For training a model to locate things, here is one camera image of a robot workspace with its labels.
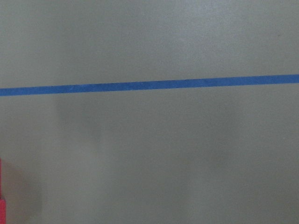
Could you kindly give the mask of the red cube block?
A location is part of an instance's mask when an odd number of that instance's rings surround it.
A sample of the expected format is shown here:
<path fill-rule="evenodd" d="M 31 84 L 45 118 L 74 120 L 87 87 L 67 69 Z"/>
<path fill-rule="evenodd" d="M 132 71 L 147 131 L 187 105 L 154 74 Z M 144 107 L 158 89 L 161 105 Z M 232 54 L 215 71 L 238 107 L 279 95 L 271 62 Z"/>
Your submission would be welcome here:
<path fill-rule="evenodd" d="M 0 224 L 6 224 L 6 202 L 0 194 Z"/>

